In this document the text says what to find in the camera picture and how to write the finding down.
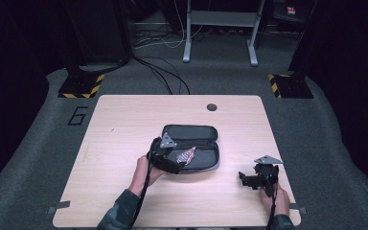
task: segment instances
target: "light wood tabletop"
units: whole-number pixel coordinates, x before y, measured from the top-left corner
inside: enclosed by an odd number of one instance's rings
[[[215,104],[216,111],[207,109]],[[95,227],[133,176],[165,125],[218,130],[219,167],[165,174],[148,188],[135,227],[247,227],[267,225],[259,190],[242,185],[238,172],[255,175],[255,159],[281,159],[258,96],[104,95],[98,100],[57,209],[55,227]],[[279,183],[295,202],[284,166]],[[299,211],[290,210],[294,225]]]

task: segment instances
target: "sleeve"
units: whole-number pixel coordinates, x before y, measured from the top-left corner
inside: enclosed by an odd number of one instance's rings
[[[130,190],[124,190],[115,200],[111,209],[109,209],[97,230],[128,229],[136,211],[139,197]]]
[[[294,224],[292,224],[291,219],[287,215],[277,215],[274,217],[273,230],[292,230],[295,229]]]

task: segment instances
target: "case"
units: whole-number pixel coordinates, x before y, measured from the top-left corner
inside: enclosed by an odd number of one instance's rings
[[[176,161],[177,155],[195,147],[195,155],[191,162],[180,173],[197,173],[216,169],[219,166],[218,131],[213,126],[167,125],[165,133],[176,142],[176,147],[168,155]]]

